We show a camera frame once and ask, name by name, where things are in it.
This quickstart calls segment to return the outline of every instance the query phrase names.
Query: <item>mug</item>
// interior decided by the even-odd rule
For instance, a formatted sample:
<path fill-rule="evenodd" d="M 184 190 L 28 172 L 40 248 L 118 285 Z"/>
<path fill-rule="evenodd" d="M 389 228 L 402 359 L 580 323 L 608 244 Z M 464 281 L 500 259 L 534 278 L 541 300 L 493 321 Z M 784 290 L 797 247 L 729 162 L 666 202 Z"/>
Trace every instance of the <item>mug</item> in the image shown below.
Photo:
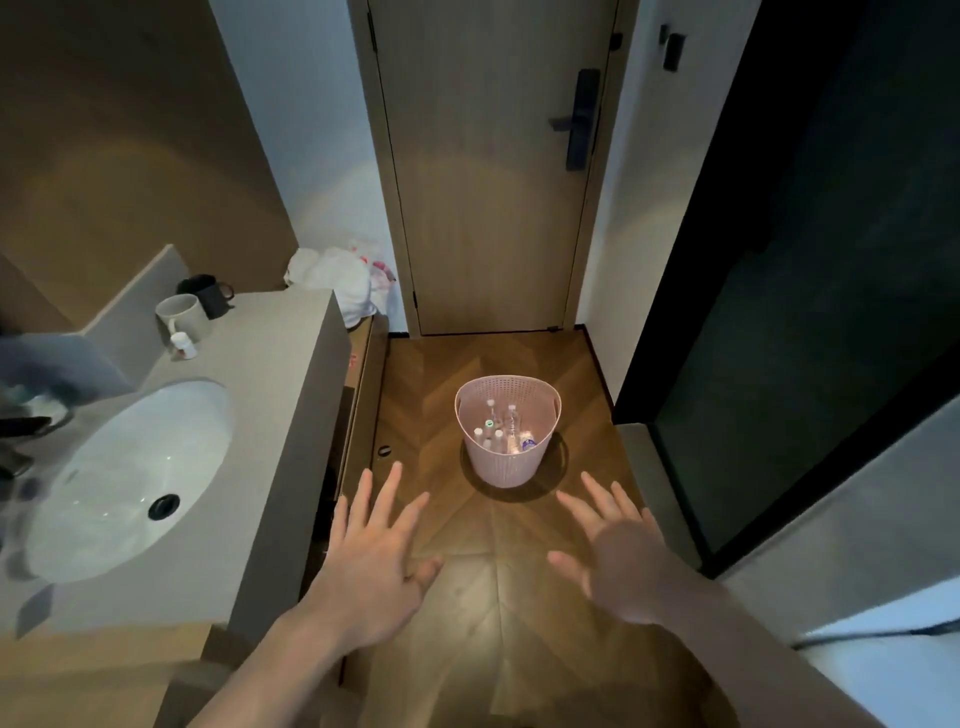
<path fill-rule="evenodd" d="M 229 295 L 224 294 L 224 288 L 229 291 Z M 233 308 L 227 303 L 233 298 L 233 286 L 217 282 L 216 278 L 206 273 L 180 281 L 177 284 L 177 293 L 192 293 L 200 299 L 200 305 L 204 307 L 208 319 L 219 319 Z"/>
<path fill-rule="evenodd" d="M 164 299 L 156 305 L 154 311 L 170 333 L 182 331 L 194 342 L 210 333 L 210 320 L 206 318 L 200 300 L 191 293 Z"/>

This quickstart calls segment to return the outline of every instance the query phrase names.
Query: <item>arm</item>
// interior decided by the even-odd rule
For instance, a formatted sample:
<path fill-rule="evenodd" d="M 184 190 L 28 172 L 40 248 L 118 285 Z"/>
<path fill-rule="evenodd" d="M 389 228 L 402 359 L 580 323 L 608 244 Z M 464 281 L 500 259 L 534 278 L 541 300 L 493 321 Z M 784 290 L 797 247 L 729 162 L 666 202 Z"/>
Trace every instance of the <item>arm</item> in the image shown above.
<path fill-rule="evenodd" d="M 340 497 L 324 566 L 310 589 L 206 704 L 191 723 L 194 728 L 291 723 L 340 658 L 389 639 L 417 612 L 443 561 L 424 561 L 409 577 L 404 572 L 429 495 L 420 494 L 389 526 L 401 471 L 394 463 L 369 520 L 369 470 L 360 478 L 349 513 L 347 499 Z"/>
<path fill-rule="evenodd" d="M 640 513 L 619 483 L 602 488 L 587 473 L 596 510 L 557 493 L 584 528 L 596 555 L 588 570 L 568 554 L 547 558 L 587 598 L 620 619 L 659 624 L 679 637 L 752 726 L 870 726 L 879 723 L 800 655 L 780 644 L 663 542 L 649 509 Z"/>

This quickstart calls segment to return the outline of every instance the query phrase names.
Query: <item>hand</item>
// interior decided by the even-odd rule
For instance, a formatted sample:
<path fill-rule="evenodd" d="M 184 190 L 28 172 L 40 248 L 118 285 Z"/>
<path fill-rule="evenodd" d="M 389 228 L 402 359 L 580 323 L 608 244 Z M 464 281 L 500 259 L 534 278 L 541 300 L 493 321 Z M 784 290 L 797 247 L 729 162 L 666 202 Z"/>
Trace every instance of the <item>hand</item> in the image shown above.
<path fill-rule="evenodd" d="M 373 485 L 369 470 L 360 477 L 349 514 L 347 498 L 340 496 L 324 566 L 293 610 L 300 624 L 321 623 L 336 633 L 339 651 L 345 655 L 396 634 L 420 608 L 444 563 L 439 557 L 428 559 L 411 576 L 404 570 L 429 494 L 421 493 L 390 527 L 402 471 L 402 466 L 394 463 L 369 520 Z"/>
<path fill-rule="evenodd" d="M 586 531 L 596 569 L 561 551 L 550 551 L 547 560 L 588 599 L 624 621 L 664 624 L 678 600 L 713 588 L 666 547 L 649 508 L 637 510 L 619 483 L 607 491 L 589 473 L 581 478 L 596 510 L 560 491 L 557 499 Z"/>

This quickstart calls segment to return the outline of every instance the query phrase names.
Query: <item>sink drain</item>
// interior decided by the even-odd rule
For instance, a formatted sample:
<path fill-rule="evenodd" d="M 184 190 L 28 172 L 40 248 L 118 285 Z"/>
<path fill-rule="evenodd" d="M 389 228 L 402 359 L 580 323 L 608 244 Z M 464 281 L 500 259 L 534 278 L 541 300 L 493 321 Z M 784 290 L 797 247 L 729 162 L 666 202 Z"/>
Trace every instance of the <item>sink drain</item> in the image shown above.
<path fill-rule="evenodd" d="M 163 519 L 173 516 L 178 508 L 180 508 L 180 496 L 176 493 L 168 493 L 150 504 L 147 517 L 151 521 L 163 521 Z"/>

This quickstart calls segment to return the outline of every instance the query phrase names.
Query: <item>door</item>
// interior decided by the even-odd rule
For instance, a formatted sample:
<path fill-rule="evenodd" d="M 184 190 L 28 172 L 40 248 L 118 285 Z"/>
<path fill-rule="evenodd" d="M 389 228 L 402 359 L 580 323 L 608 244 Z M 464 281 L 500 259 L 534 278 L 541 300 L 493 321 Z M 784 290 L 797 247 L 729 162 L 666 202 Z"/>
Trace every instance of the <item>door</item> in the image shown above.
<path fill-rule="evenodd" d="M 420 331 L 560 326 L 616 0 L 370 7 Z"/>
<path fill-rule="evenodd" d="M 960 8 L 868 5 L 653 421 L 713 554 L 960 341 Z"/>

